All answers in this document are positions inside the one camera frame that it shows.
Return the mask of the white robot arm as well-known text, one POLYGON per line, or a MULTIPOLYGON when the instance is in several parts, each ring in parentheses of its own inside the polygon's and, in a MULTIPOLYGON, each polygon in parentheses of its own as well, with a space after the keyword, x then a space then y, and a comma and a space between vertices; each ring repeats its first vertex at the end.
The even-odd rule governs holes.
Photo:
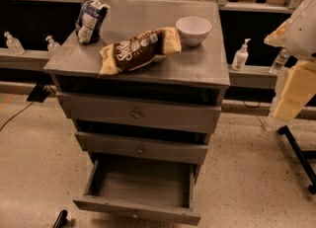
POLYGON ((316 0, 303 0, 264 43, 282 47, 297 59, 277 77, 271 107, 271 117, 292 120, 316 95, 316 0))

